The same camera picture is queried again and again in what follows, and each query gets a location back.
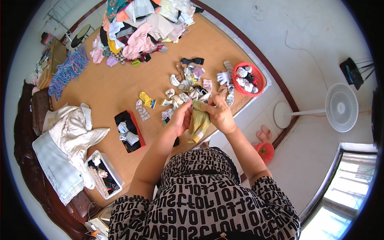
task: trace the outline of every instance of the window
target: window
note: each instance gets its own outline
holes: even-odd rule
[[[325,187],[301,214],[300,240],[342,237],[369,195],[376,158],[377,153],[340,149]]]

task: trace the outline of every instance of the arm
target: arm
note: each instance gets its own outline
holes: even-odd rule
[[[238,127],[233,132],[225,134],[229,144],[239,161],[241,168],[248,178],[249,185],[253,185],[257,179],[264,176],[272,177],[255,148],[244,137]]]
[[[153,141],[137,166],[127,193],[128,196],[139,195],[152,200],[155,185],[160,179],[173,143],[176,137],[183,134],[189,126],[191,111],[188,107],[191,103],[192,101],[189,101],[181,105]]]
[[[253,148],[253,146],[244,137],[243,133],[236,126],[231,113],[231,109],[224,99],[216,95],[211,98],[213,105],[202,105],[201,109],[209,113],[211,122],[217,127],[220,132],[224,133],[228,142],[231,144],[233,151],[239,161],[245,175],[248,178],[249,184],[252,186],[255,181],[263,176],[270,176],[263,160]]]

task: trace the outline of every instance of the pink slippers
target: pink slippers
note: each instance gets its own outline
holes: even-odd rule
[[[269,140],[272,139],[271,130],[269,130],[265,125],[261,126],[261,131],[257,131],[256,136],[260,142],[269,142]]]

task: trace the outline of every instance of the red basket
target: red basket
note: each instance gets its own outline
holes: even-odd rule
[[[262,153],[259,152],[261,148],[265,149],[265,154],[263,155]],[[263,162],[265,164],[269,163],[273,156],[275,155],[275,149],[273,148],[273,145],[270,144],[269,142],[264,142],[264,143],[259,143],[255,146],[255,150],[257,153],[260,155],[262,158]]]
[[[245,66],[252,67],[252,75],[253,75],[253,78],[255,79],[255,81],[253,82],[253,85],[255,87],[257,87],[257,89],[259,89],[259,91],[257,93],[250,93],[250,92],[245,91],[239,85],[239,83],[237,83],[237,81],[236,81],[236,77],[240,77],[240,76],[237,76],[237,74],[236,74],[237,69],[239,67],[245,67]],[[235,65],[235,67],[233,68],[233,71],[232,71],[232,81],[233,81],[233,84],[235,85],[236,90],[239,93],[250,96],[250,97],[259,96],[263,92],[263,89],[265,88],[265,81],[264,81],[263,73],[261,73],[259,68],[256,67],[255,65],[250,64],[250,63],[246,63],[246,62],[240,62],[240,63]]]

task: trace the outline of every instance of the white quilt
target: white quilt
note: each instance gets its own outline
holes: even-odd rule
[[[69,162],[82,173],[85,187],[93,189],[94,184],[84,166],[87,150],[99,143],[110,129],[99,128],[87,131],[86,118],[89,125],[90,111],[86,114],[87,117],[80,107],[64,105],[53,113],[48,112],[47,115],[52,119],[46,119],[45,122],[49,122],[48,131],[52,140],[68,156]]]

